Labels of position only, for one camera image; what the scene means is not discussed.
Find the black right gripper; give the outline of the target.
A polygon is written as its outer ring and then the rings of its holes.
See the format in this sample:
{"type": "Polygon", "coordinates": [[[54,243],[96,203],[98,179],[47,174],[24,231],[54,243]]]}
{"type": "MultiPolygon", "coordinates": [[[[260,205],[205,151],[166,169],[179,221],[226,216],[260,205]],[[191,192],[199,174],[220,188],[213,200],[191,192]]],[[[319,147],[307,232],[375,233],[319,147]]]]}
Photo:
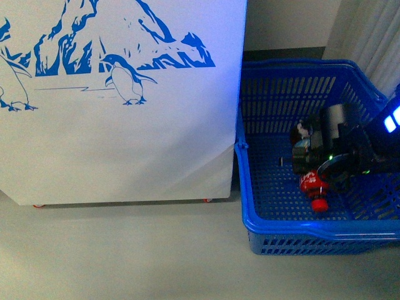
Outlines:
{"type": "Polygon", "coordinates": [[[358,106],[346,102],[300,120],[291,130],[290,141],[294,174],[314,171],[337,193],[350,190],[351,177],[368,173],[377,158],[358,106]]]}

